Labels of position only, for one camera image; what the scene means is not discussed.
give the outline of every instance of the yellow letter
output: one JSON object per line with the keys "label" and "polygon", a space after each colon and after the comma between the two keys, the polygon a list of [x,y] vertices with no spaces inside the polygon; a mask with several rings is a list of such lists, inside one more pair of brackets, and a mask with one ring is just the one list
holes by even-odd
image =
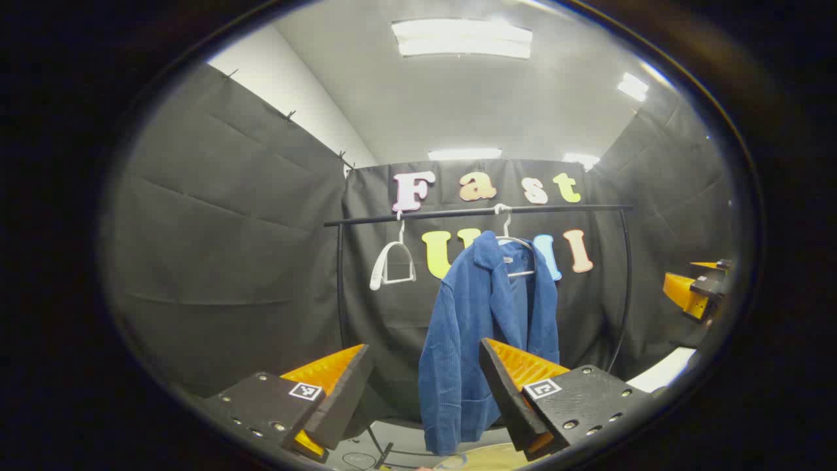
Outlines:
{"label": "yellow letter", "polygon": [[570,250],[573,251],[573,271],[581,273],[593,270],[593,263],[587,257],[587,249],[584,248],[584,231],[568,230],[564,232],[564,239],[570,242]]}
{"label": "yellow letter", "polygon": [[482,172],[471,172],[460,179],[460,198],[465,201],[476,201],[480,198],[490,199],[497,194],[497,189],[491,186],[491,178]]}
{"label": "yellow letter", "polygon": [[534,204],[546,204],[549,198],[547,197],[547,192],[543,191],[543,184],[539,179],[523,179],[521,180],[521,184],[523,185],[523,189],[525,192],[523,196],[526,196],[526,199],[529,200],[530,203]]}
{"label": "yellow letter", "polygon": [[466,249],[469,245],[474,243],[474,239],[479,237],[480,234],[482,234],[482,231],[474,228],[463,229],[456,233],[456,235],[462,239],[462,243],[465,244]]}
{"label": "yellow letter", "polygon": [[577,203],[581,201],[581,195],[573,191],[575,180],[567,176],[566,173],[561,173],[554,179],[553,182],[558,184],[558,189],[561,190],[561,196],[570,203]]}
{"label": "yellow letter", "polygon": [[450,233],[447,230],[432,230],[422,234],[421,240],[427,245],[427,268],[434,277],[441,280],[450,270],[448,263]]}

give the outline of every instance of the clothes hanger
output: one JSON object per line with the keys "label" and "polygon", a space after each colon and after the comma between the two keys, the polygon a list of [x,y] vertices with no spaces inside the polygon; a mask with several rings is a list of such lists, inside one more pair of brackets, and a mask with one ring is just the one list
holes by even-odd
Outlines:
{"label": "clothes hanger", "polygon": [[[383,247],[383,250],[381,250],[381,253],[377,256],[374,267],[372,267],[372,278],[369,280],[369,288],[373,291],[377,291],[381,287],[381,284],[392,285],[395,283],[416,281],[416,266],[413,264],[413,256],[410,255],[410,250],[406,245],[404,245],[404,221],[401,219],[401,214],[402,212],[399,211],[396,216],[396,220],[401,221],[401,230],[398,232],[398,240],[390,242]],[[387,277],[389,268],[387,254],[389,253],[389,249],[396,246],[403,248],[404,251],[407,252],[407,258],[410,261],[410,275],[406,278],[390,280]]]}
{"label": "clothes hanger", "polygon": [[[497,236],[497,240],[501,241],[499,243],[502,243],[502,241],[517,242],[518,244],[524,246],[525,248],[532,251],[532,253],[534,253],[535,249],[532,248],[532,246],[530,246],[528,242],[522,241],[521,239],[518,239],[516,237],[511,237],[509,235],[509,225],[511,224],[511,208],[509,206],[506,206],[505,204],[502,204],[502,203],[496,204],[494,206],[494,214],[498,215],[501,211],[507,213],[508,216],[506,217],[506,223],[503,225],[503,235],[498,235]],[[511,278],[511,277],[524,277],[525,275],[533,275],[533,274],[535,274],[534,270],[530,270],[528,272],[509,273],[509,278]]]}

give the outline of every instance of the jacket sleeve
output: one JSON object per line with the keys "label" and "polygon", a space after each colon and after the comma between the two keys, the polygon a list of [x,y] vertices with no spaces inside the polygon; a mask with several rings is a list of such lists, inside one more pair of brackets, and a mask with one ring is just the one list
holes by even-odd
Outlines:
{"label": "jacket sleeve", "polygon": [[424,444],[437,455],[456,451],[461,437],[460,329],[450,287],[442,283],[418,361]]}

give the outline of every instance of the blue jacket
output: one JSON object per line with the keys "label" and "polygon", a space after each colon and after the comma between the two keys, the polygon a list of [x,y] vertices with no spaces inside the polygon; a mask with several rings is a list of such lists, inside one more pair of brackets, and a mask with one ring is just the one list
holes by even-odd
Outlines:
{"label": "blue jacket", "polygon": [[[515,242],[500,246],[495,237],[483,232],[456,257],[418,362],[424,442],[438,455],[478,441],[500,416],[480,368],[481,339],[558,362],[557,292],[546,260],[538,250],[532,260],[533,252]],[[535,275],[509,278],[533,263]]]}

